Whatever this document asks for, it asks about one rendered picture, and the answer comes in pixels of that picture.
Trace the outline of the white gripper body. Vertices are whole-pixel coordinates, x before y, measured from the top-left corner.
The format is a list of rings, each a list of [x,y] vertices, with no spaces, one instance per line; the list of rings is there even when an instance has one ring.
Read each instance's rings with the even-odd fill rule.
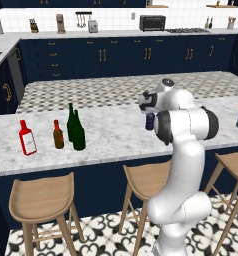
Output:
[[[149,93],[148,91],[144,91],[138,100],[139,108],[144,113],[154,112],[156,103],[157,94]]]

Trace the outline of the dark blue bottle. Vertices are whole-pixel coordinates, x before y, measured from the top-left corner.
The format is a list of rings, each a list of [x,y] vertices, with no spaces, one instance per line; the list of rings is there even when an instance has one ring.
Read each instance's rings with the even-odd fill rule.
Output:
[[[145,128],[147,130],[152,131],[154,129],[154,120],[155,120],[155,114],[154,113],[147,113],[146,114]]]

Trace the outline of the navy base cupboard run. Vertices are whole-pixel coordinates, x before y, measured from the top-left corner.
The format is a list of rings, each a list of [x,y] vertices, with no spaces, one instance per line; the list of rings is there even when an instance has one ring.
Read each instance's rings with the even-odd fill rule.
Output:
[[[235,34],[25,39],[18,60],[27,82],[226,71]]]

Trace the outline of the dark green glass bottle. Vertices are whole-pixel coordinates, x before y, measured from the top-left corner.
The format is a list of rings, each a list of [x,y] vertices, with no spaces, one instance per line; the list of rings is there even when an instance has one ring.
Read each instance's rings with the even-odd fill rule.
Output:
[[[67,132],[68,132],[69,141],[73,142],[75,139],[75,115],[74,115],[72,103],[69,103],[69,117],[67,121]]]
[[[74,110],[74,120],[73,147],[77,151],[82,151],[86,148],[85,131],[81,125],[77,110]]]

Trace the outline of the black toaster oven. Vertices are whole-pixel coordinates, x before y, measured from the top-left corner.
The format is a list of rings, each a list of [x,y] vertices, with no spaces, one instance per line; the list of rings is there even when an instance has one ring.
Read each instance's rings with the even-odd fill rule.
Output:
[[[139,29],[145,31],[163,31],[166,17],[162,15],[141,15]]]

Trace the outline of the wooden bar stool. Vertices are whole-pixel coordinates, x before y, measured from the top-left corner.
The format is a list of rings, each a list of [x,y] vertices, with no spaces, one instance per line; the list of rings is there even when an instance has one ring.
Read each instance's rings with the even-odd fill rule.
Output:
[[[145,223],[147,222],[147,202],[155,196],[166,184],[171,161],[156,164],[145,164],[141,166],[123,166],[127,178],[124,204],[122,209],[119,232],[122,232],[126,212],[131,208],[133,217],[137,223],[138,231],[133,251],[133,256],[137,256]],[[134,194],[143,202],[140,217],[137,217],[131,203],[131,195]]]
[[[223,230],[223,233],[216,246],[213,256],[216,256],[217,253],[219,252],[219,249],[222,246],[223,241],[228,234],[228,231],[235,219],[235,216],[238,213],[238,152],[224,155],[215,154],[215,157],[218,160],[218,164],[215,170],[213,171],[204,192],[206,194],[209,194],[210,190],[214,190],[215,193],[220,197],[221,202],[223,202],[227,206],[225,212],[231,211],[231,215]],[[226,169],[231,174],[231,176],[234,177],[237,181],[232,192],[231,198],[229,200],[226,200],[214,186],[216,180],[218,179],[223,169]]]
[[[54,236],[39,237],[37,225],[51,220],[57,220],[61,235],[66,241],[71,256],[77,252],[70,237],[71,224],[66,224],[65,213],[69,213],[69,220],[74,220],[80,240],[83,232],[74,204],[74,173],[60,177],[42,178],[32,181],[13,182],[9,211],[12,217],[23,227],[25,255],[34,256],[33,244],[40,248],[43,240],[54,239]]]

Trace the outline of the black hob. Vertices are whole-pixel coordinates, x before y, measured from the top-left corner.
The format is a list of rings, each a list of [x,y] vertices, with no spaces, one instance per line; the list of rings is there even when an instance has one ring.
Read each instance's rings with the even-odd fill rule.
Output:
[[[165,29],[169,33],[210,33],[210,31],[202,28],[174,28]]]

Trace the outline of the brown glass bottle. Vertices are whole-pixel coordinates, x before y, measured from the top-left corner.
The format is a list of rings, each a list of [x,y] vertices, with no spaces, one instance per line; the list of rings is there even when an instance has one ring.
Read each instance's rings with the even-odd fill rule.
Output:
[[[59,127],[59,122],[54,121],[54,131],[53,131],[54,143],[57,149],[62,149],[64,147],[63,132]]]

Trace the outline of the dark blue island base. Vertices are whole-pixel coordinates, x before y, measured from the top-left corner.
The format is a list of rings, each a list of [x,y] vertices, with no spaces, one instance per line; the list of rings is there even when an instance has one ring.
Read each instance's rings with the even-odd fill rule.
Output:
[[[0,256],[5,253],[9,231],[21,224],[9,213],[10,191],[15,179],[27,181],[39,178],[60,176],[74,172],[75,199],[77,211],[81,217],[112,213],[123,206],[126,191],[126,176],[123,165],[139,166],[166,162],[170,155],[142,158],[105,164],[47,170],[33,173],[16,174],[0,177]]]

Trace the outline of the pot with tools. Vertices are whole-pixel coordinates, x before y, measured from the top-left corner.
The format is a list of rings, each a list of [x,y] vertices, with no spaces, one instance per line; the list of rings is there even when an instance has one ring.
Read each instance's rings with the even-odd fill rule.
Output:
[[[227,26],[227,29],[233,29],[234,28],[234,24],[235,24],[235,21],[236,21],[236,17],[228,17],[228,26]]]

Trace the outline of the brown coffee machine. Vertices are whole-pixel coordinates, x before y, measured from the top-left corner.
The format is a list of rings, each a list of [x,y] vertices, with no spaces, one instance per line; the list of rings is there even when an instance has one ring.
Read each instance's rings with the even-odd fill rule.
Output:
[[[57,21],[57,33],[58,34],[65,34],[65,27],[64,27],[64,18],[63,14],[56,14],[56,21]]]

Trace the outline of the red glass bottle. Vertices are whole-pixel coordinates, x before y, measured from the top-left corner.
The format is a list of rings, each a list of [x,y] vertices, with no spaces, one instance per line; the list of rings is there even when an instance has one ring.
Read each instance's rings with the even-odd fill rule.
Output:
[[[27,127],[25,120],[21,120],[20,124],[21,130],[19,131],[19,138],[22,150],[26,156],[29,156],[37,152],[34,136],[32,130]]]

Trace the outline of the grey dishwasher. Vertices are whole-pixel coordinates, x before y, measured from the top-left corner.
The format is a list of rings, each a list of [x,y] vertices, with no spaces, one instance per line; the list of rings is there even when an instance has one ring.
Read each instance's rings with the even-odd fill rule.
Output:
[[[9,52],[9,54],[7,55],[7,59],[9,62],[9,67],[10,67],[11,75],[13,78],[13,83],[15,86],[18,103],[21,103],[25,89],[24,89],[24,83],[23,83],[23,79],[20,71],[20,66],[17,60],[17,54],[16,54],[15,48],[13,48]]]

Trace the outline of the knife block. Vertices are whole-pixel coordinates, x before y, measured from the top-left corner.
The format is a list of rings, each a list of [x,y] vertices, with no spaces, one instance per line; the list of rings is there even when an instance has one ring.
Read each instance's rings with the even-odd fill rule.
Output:
[[[30,22],[30,29],[32,33],[38,33],[38,26],[37,23],[35,22],[35,19],[29,19]]]

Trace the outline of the navy side cupboard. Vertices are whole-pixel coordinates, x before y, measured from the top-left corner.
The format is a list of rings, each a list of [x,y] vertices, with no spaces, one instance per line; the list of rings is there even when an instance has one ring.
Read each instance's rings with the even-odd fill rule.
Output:
[[[0,115],[14,114],[17,110],[18,99],[13,83],[8,60],[0,64]]]

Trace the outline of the rail with hanging tools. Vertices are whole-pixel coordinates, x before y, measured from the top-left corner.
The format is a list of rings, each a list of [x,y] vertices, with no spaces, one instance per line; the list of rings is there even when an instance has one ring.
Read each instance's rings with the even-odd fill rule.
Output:
[[[86,26],[86,19],[91,18],[91,15],[92,15],[91,12],[84,12],[84,11],[76,12],[77,27],[84,28]]]

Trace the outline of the navy wall cupboard run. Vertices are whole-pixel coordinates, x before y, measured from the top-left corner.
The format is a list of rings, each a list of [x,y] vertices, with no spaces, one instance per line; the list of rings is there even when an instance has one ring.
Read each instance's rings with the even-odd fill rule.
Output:
[[[1,8],[145,8],[146,0],[0,0]]]

